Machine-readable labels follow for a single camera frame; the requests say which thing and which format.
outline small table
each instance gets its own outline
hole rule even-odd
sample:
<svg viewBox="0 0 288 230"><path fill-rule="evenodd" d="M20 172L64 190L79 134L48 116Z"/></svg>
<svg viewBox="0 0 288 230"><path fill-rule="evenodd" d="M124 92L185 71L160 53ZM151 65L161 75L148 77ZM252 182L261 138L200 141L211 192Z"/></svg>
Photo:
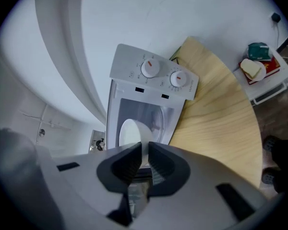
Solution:
<svg viewBox="0 0 288 230"><path fill-rule="evenodd" d="M214 158L259 187L262 142L249 99L224 63L194 38L175 54L200 77L186 101L170 145Z"/></svg>
<svg viewBox="0 0 288 230"><path fill-rule="evenodd" d="M269 50L279 62L279 72L259 81L252 85L249 85L241 69L237 69L233 72L238 82L246 92L252 105L258 105L262 102L269 100L277 94L285 91L288 87L288 64L284 59L269 46Z"/></svg>

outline bread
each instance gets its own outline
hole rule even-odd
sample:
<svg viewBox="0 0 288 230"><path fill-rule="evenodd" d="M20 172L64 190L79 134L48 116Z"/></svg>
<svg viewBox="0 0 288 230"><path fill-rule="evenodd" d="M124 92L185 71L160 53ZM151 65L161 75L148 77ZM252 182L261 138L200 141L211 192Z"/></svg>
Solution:
<svg viewBox="0 0 288 230"><path fill-rule="evenodd" d="M240 67L251 79L254 79L261 71L260 66L250 59L244 59Z"/></svg>

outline white wall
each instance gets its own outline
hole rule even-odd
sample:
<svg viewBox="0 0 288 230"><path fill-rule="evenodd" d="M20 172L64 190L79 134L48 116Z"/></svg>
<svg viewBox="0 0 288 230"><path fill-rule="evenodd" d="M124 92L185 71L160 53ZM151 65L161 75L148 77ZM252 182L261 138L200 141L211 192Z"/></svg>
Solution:
<svg viewBox="0 0 288 230"><path fill-rule="evenodd" d="M86 154L94 126L74 120L29 91L0 56L0 129L10 128L55 157ZM39 129L45 136L38 136Z"/></svg>
<svg viewBox="0 0 288 230"><path fill-rule="evenodd" d="M109 73L118 44L129 44L168 58L191 35L233 70L249 43L262 41L276 46L277 30L270 19L273 12L281 15L278 45L288 37L288 22L271 0L60 1L66 10L60 12L56 7L52 11L51 6L47 7L49 23L43 19L46 23L42 25L37 19L39 8L35 0L21 0L2 28L0 47L17 75L34 93L65 114L94 124L101 131L105 126L92 115L84 99L93 94L96 106L102 105L107 110ZM59 15L63 17L61 24L50 21ZM53 51L64 40L67 49ZM77 92L79 79L77 86L68 82L72 76L71 64L78 65L88 97L80 97L82 90ZM69 72L65 72L64 65L68 65Z"/></svg>
<svg viewBox="0 0 288 230"><path fill-rule="evenodd" d="M0 51L21 82L36 95L74 119L105 130L57 71L39 29L35 0L20 0L13 8L0 30Z"/></svg>
<svg viewBox="0 0 288 230"><path fill-rule="evenodd" d="M249 43L276 45L273 12L281 15L281 45L288 22L271 0L82 0L85 55L104 107L118 44L169 58L186 37L195 36L233 70Z"/></svg>

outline gray plastic part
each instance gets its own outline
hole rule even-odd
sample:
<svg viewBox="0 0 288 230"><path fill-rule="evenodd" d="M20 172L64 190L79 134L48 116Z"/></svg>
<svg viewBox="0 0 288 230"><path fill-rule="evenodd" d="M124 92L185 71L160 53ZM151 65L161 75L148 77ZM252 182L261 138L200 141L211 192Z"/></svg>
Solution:
<svg viewBox="0 0 288 230"><path fill-rule="evenodd" d="M96 167L132 145L54 161L47 149L35 149L26 137L0 130L0 184L19 211L40 229L126 229L106 217L117 209L121 194L103 187ZM256 188L216 160L157 145L185 159L191 174L173 195L150 198L130 229L252 229L282 200L280 194L264 205L266 199ZM59 172L57 165L69 162L80 166ZM222 183L232 185L255 213L238 222L216 190Z"/></svg>
<svg viewBox="0 0 288 230"><path fill-rule="evenodd" d="M239 221L226 204L216 186L231 184L253 209L259 209L266 198L251 184L220 162L176 147L160 147L182 157L191 175L175 194L152 197L141 215L131 225L146 229L226 229Z"/></svg>

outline floor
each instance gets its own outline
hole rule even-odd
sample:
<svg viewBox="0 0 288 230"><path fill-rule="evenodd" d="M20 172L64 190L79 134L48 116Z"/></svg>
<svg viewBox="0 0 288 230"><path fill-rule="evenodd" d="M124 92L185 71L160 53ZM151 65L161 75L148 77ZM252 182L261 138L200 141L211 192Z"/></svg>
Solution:
<svg viewBox="0 0 288 230"><path fill-rule="evenodd" d="M280 53L282 57L288 57L288 46ZM276 97L254 107L259 123L262 140L268 135L274 135L281 139L288 139L288 89ZM263 150L263 169L276 167L272 161L271 153ZM267 198L272 198L277 193L272 185L261 183L260 190Z"/></svg>

